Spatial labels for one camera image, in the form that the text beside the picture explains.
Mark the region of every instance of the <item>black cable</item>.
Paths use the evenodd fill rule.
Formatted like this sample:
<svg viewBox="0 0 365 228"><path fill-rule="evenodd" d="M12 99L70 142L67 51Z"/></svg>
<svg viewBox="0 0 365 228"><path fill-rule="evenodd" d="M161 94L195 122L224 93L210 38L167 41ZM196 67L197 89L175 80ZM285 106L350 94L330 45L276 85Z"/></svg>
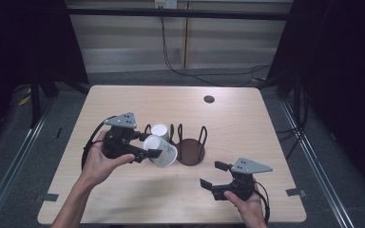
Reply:
<svg viewBox="0 0 365 228"><path fill-rule="evenodd" d="M254 192L257 195L259 195L259 197L262 199L262 201L264 203L264 207L265 207L265 217L264 217L264 220L265 220L265 223L268 224L269 217L271 216L271 210L270 210L270 207L269 207L269 196L268 196L268 192L266 191L265 187L262 184L260 184L257 181L255 181L255 183L258 184L259 186L261 186L262 189L263 189L263 191L265 192L266 199L265 199L265 197L259 191L257 191L256 189L254 189Z"/></svg>
<svg viewBox="0 0 365 228"><path fill-rule="evenodd" d="M284 141L287 141L287 140L289 140L290 138L294 137L295 135L296 135L295 130L294 130L294 129L292 129L292 132L290 132L290 134L289 134L289 135L287 135L287 136L285 136L285 137L283 137L283 138L280 138L280 139L279 139L279 142L280 142L280 143L282 143L282 142L284 142Z"/></svg>
<svg viewBox="0 0 365 228"><path fill-rule="evenodd" d="M88 141L86 143L86 146L83 148L83 154L82 154L82 169L85 166L85 162L86 162L86 159L87 159L87 155L88 155L88 152L90 151L91 146L93 144L95 144L95 143L103 142L103 141L96 141L96 142L94 142L93 141L94 137L97 135L97 132L99 132L99 130L103 127L103 125L105 124L105 121L108 120L108 119L110 119L110 118L113 118L113 117L116 117L116 116L109 117L109 118L105 119L103 122L101 122L96 127L96 129L94 130L93 134L91 134L90 139L88 139Z"/></svg>
<svg viewBox="0 0 365 228"><path fill-rule="evenodd" d="M288 160L290 156L292 155L293 151L295 151L296 146L298 145L298 142L301 139L301 135L298 137L298 139L295 141L295 144L292 146L292 149L289 151L289 153L286 155L285 159Z"/></svg>
<svg viewBox="0 0 365 228"><path fill-rule="evenodd" d="M303 94L304 116L303 116L303 121L301 123L301 127L304 128L308 120L308 111L309 111L308 109L310 104L310 98L307 96L304 89L302 89L302 94Z"/></svg>
<svg viewBox="0 0 365 228"><path fill-rule="evenodd" d="M275 131L275 133L277 133L277 134L288 133L288 132L293 132L296 129L298 129L298 127L290 128L290 129L287 129L287 130Z"/></svg>
<svg viewBox="0 0 365 228"><path fill-rule="evenodd" d="M167 45L166 45L166 41L165 41L165 32L164 32L164 18L161 17L161 22L162 22L162 38L163 38L163 57L164 57L164 62L165 65L167 66L168 69L170 69L171 71L173 71L176 74L179 74L181 76L186 76L186 77L193 77L196 78L197 80L200 80L206 84L210 84L212 86L219 86L219 87L223 87L223 85L217 85L208 81L205 81L202 78L199 78L199 76L218 76L218 75L227 75L227 76L239 76L239 75L246 75L246 74L251 74L251 78L245 82L244 84L241 85L237 85L235 87L243 87L247 84L249 84L253 78L254 78L254 73L257 71L260 71L268 66L270 66L271 64L268 65L260 65L260 66L254 66L251 68L250 71L246 71L246 72L242 72L242 73L202 73L202 74L189 74L189 73L183 73L183 72L179 72L176 69L173 68L173 66L170 64L170 60L168 59L168 52L167 52Z"/></svg>

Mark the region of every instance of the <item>finger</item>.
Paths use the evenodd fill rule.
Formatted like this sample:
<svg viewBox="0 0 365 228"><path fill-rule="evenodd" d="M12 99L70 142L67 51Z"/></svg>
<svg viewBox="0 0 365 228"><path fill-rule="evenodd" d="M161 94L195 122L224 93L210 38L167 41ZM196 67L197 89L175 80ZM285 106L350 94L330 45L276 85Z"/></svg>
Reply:
<svg viewBox="0 0 365 228"><path fill-rule="evenodd" d="M108 130L102 130L102 131L100 131L100 134L99 134L99 136L97 137L97 139L96 139L96 141L101 141L101 140L103 140L105 137L106 137L106 132L107 132Z"/></svg>
<svg viewBox="0 0 365 228"><path fill-rule="evenodd" d="M113 169L115 169L116 167L132 162L135 159L135 156L133 154L125 154L122 155L120 157L118 157L117 159L114 159L111 161L111 166Z"/></svg>
<svg viewBox="0 0 365 228"><path fill-rule="evenodd" d="M236 196L236 194L230 192L230 191L225 191L224 196L227 198L227 200L229 200L231 203L233 203L237 208L240 209L240 205L242 204L242 200L240 198L238 198Z"/></svg>

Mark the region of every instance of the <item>white cup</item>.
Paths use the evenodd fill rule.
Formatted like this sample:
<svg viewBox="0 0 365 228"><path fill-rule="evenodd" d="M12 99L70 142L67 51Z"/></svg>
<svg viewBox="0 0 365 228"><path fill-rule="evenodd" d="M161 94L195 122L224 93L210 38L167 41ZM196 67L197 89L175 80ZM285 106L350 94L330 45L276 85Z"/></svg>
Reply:
<svg viewBox="0 0 365 228"><path fill-rule="evenodd" d="M166 124L164 123L155 123L151 128L150 128L150 132L153 135L157 135L162 137L162 139L164 139L165 141L168 142L169 140L169 136L168 136L168 127Z"/></svg>
<svg viewBox="0 0 365 228"><path fill-rule="evenodd" d="M144 140L144 150L160 149L162 154L157 159L151 159L153 163L161 168L166 168L177 158L177 148L157 135L150 135Z"/></svg>

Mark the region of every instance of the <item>wooden table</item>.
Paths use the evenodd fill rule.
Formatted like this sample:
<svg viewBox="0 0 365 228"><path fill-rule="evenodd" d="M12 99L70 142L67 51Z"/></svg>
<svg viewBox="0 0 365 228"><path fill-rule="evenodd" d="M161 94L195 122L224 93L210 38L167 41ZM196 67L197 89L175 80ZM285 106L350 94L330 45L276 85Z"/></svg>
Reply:
<svg viewBox="0 0 365 228"><path fill-rule="evenodd" d="M215 102L206 103L203 98L207 95ZM159 168L144 160L117 168L93 189L82 223L241 223L239 212L229 201L215 201L211 192L200 187L200 178L213 184L231 182L231 174L216 169L214 162L234 163L239 157L274 169L254 175L269 194L270 221L306 219L299 196L287 196L286 190L296 186L257 89L96 85L86 98L48 190L59 197L55 202L43 203L39 222L54 221L81 173L83 147L97 125L129 111L134 112L136 130L141 132L147 124L182 124L184 138L198 139L202 126L206 126L204 159L196 166L175 161ZM139 141L131 144L143 146Z"/></svg>

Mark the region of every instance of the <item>electrical wall outlet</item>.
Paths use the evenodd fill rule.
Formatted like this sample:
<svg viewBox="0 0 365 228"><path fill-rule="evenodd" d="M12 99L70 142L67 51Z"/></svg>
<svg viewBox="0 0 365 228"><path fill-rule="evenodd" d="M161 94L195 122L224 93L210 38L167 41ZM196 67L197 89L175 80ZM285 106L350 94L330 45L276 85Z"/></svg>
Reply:
<svg viewBox="0 0 365 228"><path fill-rule="evenodd" d="M177 8L177 0L165 0L165 8L175 10Z"/></svg>
<svg viewBox="0 0 365 228"><path fill-rule="evenodd" d="M165 0L155 0L155 9L165 9Z"/></svg>

